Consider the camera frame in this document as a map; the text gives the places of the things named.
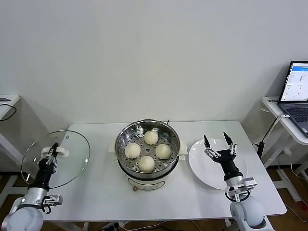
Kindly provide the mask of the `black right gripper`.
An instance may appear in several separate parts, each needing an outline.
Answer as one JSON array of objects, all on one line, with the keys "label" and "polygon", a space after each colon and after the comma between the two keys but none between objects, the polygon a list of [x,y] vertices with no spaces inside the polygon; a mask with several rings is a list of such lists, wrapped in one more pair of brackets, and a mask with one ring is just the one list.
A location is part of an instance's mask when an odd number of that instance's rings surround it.
[{"label": "black right gripper", "polygon": [[234,163],[234,159],[237,155],[237,144],[234,143],[231,137],[227,133],[223,133],[225,141],[229,146],[229,149],[215,151],[211,148],[210,143],[204,135],[204,145],[205,145],[205,153],[211,159],[215,158],[215,162],[219,163],[224,172],[224,181],[227,181],[231,178],[242,177],[242,172],[239,171],[238,167]]}]

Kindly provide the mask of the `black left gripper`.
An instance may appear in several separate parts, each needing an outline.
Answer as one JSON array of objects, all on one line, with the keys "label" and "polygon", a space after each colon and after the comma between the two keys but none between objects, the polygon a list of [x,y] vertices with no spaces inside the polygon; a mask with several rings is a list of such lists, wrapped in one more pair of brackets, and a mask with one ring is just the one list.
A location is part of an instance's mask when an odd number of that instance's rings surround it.
[{"label": "black left gripper", "polygon": [[36,174],[34,182],[28,186],[28,189],[42,188],[47,191],[50,190],[49,182],[52,174],[55,172],[54,169],[56,169],[57,166],[58,147],[59,143],[54,143],[52,147],[44,148],[45,158],[39,161],[39,170]]}]

